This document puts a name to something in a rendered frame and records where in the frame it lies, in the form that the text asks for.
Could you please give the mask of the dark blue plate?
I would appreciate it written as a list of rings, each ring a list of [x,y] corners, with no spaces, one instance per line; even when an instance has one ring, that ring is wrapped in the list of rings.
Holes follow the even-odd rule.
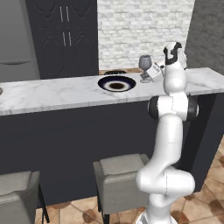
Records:
[[[126,76],[109,75],[98,81],[98,86],[109,92],[126,92],[136,86],[136,82]]]

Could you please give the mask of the dark kitchen island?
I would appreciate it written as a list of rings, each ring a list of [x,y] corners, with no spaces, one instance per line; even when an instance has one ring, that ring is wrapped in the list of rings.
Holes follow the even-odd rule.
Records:
[[[186,92],[199,115],[184,125],[176,168],[201,189],[224,136],[224,76],[187,70]],[[38,171],[48,205],[94,196],[93,163],[153,152],[157,124],[147,105],[163,83],[138,82],[122,93],[101,89],[98,76],[5,82],[0,94],[0,174]]]

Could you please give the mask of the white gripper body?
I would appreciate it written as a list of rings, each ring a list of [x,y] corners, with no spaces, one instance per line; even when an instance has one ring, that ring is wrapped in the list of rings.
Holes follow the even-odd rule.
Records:
[[[147,70],[148,75],[154,80],[158,81],[160,80],[163,75],[162,71],[159,66],[153,64],[148,70]]]

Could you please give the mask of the tall black cupboard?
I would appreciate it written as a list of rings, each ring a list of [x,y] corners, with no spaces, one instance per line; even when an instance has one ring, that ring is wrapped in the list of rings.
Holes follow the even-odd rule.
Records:
[[[25,1],[40,78],[97,75],[97,0]]]

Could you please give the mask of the grey bar stool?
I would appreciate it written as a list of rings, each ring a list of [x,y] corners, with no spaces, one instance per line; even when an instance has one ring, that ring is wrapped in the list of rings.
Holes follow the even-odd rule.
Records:
[[[149,162],[145,154],[129,154],[93,162],[98,211],[103,224],[109,216],[126,210],[146,207],[148,194],[137,188],[137,172]]]
[[[0,224],[35,224],[38,200],[42,221],[50,222],[39,176],[39,171],[0,175]]]

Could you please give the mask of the grey wine glass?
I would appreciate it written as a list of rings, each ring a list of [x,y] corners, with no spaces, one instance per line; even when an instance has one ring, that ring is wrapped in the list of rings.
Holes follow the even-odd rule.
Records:
[[[140,74],[140,76],[142,77],[142,83],[148,83],[151,81],[151,77],[147,73],[147,70],[151,68],[151,65],[151,56],[149,54],[142,55],[139,58],[138,66],[143,70],[143,72]]]

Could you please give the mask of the black hob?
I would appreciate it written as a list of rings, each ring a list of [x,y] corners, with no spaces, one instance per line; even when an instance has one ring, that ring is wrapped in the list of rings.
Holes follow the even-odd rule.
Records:
[[[109,74],[126,74],[126,72],[124,70],[111,70],[111,71],[105,72],[104,75],[109,75]]]

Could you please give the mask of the grey fridge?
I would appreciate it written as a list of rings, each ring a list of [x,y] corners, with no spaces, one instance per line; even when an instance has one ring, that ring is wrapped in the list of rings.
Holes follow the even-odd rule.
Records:
[[[25,0],[0,0],[0,82],[39,79]]]

